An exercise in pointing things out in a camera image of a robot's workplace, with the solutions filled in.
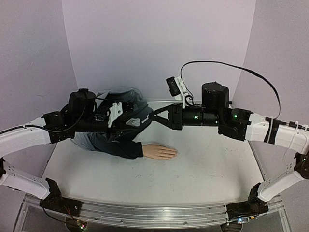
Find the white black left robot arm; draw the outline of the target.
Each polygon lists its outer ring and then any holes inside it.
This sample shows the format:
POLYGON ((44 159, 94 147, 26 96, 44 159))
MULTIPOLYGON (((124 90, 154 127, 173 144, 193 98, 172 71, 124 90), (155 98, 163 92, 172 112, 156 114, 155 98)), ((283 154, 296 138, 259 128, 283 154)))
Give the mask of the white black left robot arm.
POLYGON ((127 133, 135 131, 140 120, 130 121, 133 112, 129 102, 108 103, 106 110, 97 109, 95 93, 80 89, 70 94, 69 102, 61 111, 47 113, 29 123, 1 131, 0 133, 0 183, 40 199, 44 209, 77 217, 82 203, 66 198, 56 181, 33 176, 7 162, 8 154, 46 144, 55 144, 74 138, 76 132, 102 132, 111 142, 127 133))

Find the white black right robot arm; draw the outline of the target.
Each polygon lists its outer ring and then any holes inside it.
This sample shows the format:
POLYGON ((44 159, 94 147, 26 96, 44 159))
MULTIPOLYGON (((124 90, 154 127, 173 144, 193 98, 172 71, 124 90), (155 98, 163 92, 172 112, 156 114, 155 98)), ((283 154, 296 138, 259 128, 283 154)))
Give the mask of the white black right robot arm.
POLYGON ((252 187, 246 201, 226 206, 229 222, 242 223, 245 219, 268 212, 268 202, 292 185, 309 178, 309 127, 297 122, 283 122, 264 117, 249 110, 229 107, 229 89, 219 83, 205 83, 201 88, 202 103, 183 106, 175 103, 157 109, 149 119, 172 130, 184 126, 217 127, 218 134, 239 141, 260 141, 282 146, 296 152, 295 165, 275 179, 252 187))

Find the clear nail polish bottle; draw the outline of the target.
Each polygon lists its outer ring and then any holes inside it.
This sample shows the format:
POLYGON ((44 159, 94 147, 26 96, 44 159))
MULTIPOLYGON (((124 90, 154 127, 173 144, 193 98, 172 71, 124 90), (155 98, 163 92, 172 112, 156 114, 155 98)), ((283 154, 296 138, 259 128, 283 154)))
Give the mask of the clear nail polish bottle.
POLYGON ((140 126, 140 119, 139 118, 131 118, 126 122, 127 125, 133 126, 133 127, 139 127, 140 126))

